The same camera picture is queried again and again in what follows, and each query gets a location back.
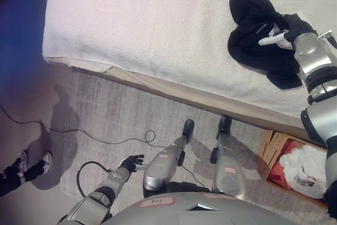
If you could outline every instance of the red cloth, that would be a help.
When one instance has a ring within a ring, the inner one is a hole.
[[[284,146],[281,150],[281,155],[289,154],[295,148],[298,148],[298,147],[294,143],[292,143],[291,141],[287,141],[284,144]],[[268,178],[271,181],[273,181],[274,183],[276,183],[276,184],[278,184],[278,185],[280,185],[280,186],[282,186],[286,189],[290,189],[290,186],[287,184],[287,182],[285,180],[283,168],[281,167],[279,161],[277,161],[277,163],[274,165],[274,167],[270,171],[270,173],[268,175]]]

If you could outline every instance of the gray carpet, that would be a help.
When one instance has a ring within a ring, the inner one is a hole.
[[[193,140],[186,146],[184,166],[207,187],[212,186],[214,166],[209,163],[209,157],[215,144],[220,115],[81,72],[73,73],[70,87],[65,128],[85,129],[93,136],[112,143],[129,138],[143,140],[145,132],[153,130],[156,133],[153,144],[169,145],[181,135],[185,120],[193,119]],[[263,129],[233,121],[231,131],[232,150],[239,157],[246,177],[246,201],[301,224],[335,224],[322,208],[262,181],[256,171],[255,154]],[[79,132],[66,134],[64,145],[63,167],[68,169],[61,178],[61,190],[79,199],[76,173],[84,162],[95,160],[114,169],[131,154],[145,154],[144,162],[148,163],[160,150],[137,141],[120,145],[102,144]],[[112,207],[113,214],[142,199],[142,175],[143,172],[131,175]],[[80,179],[84,192],[92,191],[105,177],[106,173],[99,167],[88,165]],[[182,168],[177,168],[173,180],[195,183]]]

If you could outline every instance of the person's leg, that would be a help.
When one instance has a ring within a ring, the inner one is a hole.
[[[7,178],[0,180],[0,197],[17,189],[25,182],[36,179],[39,175],[46,174],[52,165],[52,162],[53,157],[47,152],[43,158],[29,170],[24,172],[19,171],[19,173],[16,174],[10,173]]]
[[[23,173],[27,170],[27,153],[23,150],[19,153],[19,156],[15,162],[8,166],[3,172],[0,172],[0,180],[12,177],[19,172]]]
[[[15,190],[20,185],[20,176],[18,174],[9,174],[8,177],[0,180],[0,197]]]
[[[53,157],[52,154],[46,152],[43,158],[29,170],[23,173],[25,182],[32,181],[42,174],[46,174],[52,165]]]

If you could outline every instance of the white sneaker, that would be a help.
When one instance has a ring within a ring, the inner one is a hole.
[[[14,162],[14,165],[19,169],[20,173],[24,173],[27,170],[27,153],[26,151],[21,151]]]
[[[46,152],[42,157],[42,160],[44,161],[43,174],[46,174],[53,163],[53,156],[50,152]]]

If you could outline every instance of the white bedspread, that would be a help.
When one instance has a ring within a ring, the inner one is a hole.
[[[270,0],[337,31],[337,0]],[[281,91],[227,51],[229,0],[48,0],[43,56],[104,63],[299,118],[305,88]]]

